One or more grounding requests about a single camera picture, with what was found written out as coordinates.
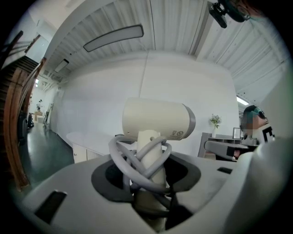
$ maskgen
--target ceiling light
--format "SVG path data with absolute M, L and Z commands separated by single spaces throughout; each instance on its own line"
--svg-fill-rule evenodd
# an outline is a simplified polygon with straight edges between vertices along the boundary
M 83 47 L 86 51 L 91 52 L 92 50 L 98 49 L 102 46 L 123 41 L 126 39 L 131 38 L 137 38 L 142 37 L 144 35 L 143 27 L 141 24 L 139 25 L 133 25 L 130 27 L 124 27 L 120 28 L 111 32 L 108 32 L 104 35 L 101 35 L 100 37 L 97 37 L 96 39 L 93 39 L 92 41 L 85 44 Z
M 249 103 L 241 99 L 240 97 L 237 97 L 237 102 L 240 102 L 241 104 L 247 106 Z
M 66 59 L 63 59 L 62 61 L 61 61 L 61 63 L 55 68 L 55 72 L 60 72 L 65 66 L 67 66 L 68 65 L 68 61 L 66 60 Z

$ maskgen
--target white counter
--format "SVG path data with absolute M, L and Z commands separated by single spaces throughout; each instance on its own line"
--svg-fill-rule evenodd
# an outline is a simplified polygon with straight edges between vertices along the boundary
M 82 133 L 82 132 L 72 132 L 67 134 L 67 139 L 73 144 L 73 154 L 74 161 L 81 162 L 88 160 L 88 155 L 90 151 L 94 151 L 99 154 L 99 156 L 103 156 L 109 154 L 109 142 L 114 136 L 110 136 L 104 133 Z M 125 144 L 127 149 L 136 149 L 136 142 L 133 144 Z

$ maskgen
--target cabinet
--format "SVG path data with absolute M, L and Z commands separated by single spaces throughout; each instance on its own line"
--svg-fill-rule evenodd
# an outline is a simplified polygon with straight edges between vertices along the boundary
M 86 161 L 87 149 L 80 145 L 73 144 L 73 158 L 74 158 L 74 163 Z

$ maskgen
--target gray floor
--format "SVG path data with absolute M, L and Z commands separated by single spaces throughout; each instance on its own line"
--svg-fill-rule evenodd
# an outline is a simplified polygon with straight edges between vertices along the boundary
M 20 155 L 30 186 L 18 192 L 11 185 L 11 193 L 18 201 L 49 176 L 74 163 L 72 148 L 40 123 L 29 130 L 27 142 L 20 146 Z

